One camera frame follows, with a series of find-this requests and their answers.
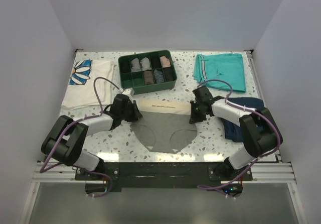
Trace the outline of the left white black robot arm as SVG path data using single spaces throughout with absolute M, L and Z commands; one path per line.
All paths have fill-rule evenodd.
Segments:
M 41 151 L 47 157 L 40 169 L 44 173 L 60 164 L 86 169 L 93 180 L 104 174 L 103 160 L 83 150 L 87 136 L 112 131 L 126 122 L 136 122 L 142 118 L 137 103 L 129 94 L 117 94 L 113 103 L 102 113 L 74 120 L 66 115 L 60 116 L 45 138 Z

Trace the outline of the grey cream underwear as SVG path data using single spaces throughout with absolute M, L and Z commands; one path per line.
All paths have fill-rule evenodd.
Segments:
M 196 138 L 198 131 L 190 123 L 189 103 L 142 100 L 137 106 L 142 119 L 130 128 L 149 151 L 175 154 Z

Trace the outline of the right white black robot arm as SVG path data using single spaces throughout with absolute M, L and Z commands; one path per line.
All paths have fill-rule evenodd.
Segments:
M 243 147 L 215 167 L 215 175 L 235 180 L 241 171 L 260 157 L 274 153 L 283 142 L 283 137 L 270 111 L 263 108 L 249 108 L 222 97 L 207 101 L 190 101 L 190 123 L 205 121 L 207 116 L 225 119 L 241 130 Z

